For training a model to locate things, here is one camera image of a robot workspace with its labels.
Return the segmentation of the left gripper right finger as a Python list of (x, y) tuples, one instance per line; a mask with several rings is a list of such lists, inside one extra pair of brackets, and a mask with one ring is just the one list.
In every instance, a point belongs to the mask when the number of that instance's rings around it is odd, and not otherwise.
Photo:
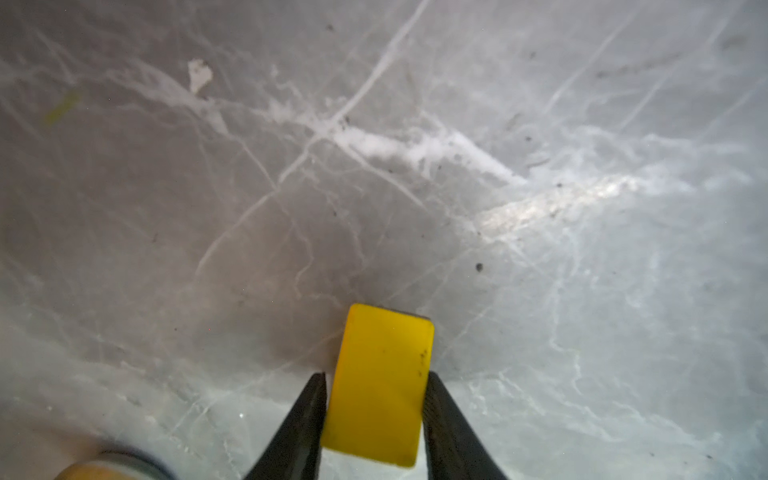
[(428, 375), (422, 417), (430, 480), (507, 478), (433, 371)]

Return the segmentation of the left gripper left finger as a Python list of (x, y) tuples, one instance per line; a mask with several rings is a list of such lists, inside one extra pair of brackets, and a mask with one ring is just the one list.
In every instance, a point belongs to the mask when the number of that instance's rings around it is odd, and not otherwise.
[(326, 411), (326, 376), (322, 372), (314, 373), (244, 478), (317, 479), (321, 463), (320, 439)]

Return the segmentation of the yellow block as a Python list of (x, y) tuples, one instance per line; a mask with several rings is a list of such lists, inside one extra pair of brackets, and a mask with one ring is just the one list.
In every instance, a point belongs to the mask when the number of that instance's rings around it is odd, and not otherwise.
[(434, 324), (354, 304), (333, 375), (321, 446), (411, 468), (415, 465)]

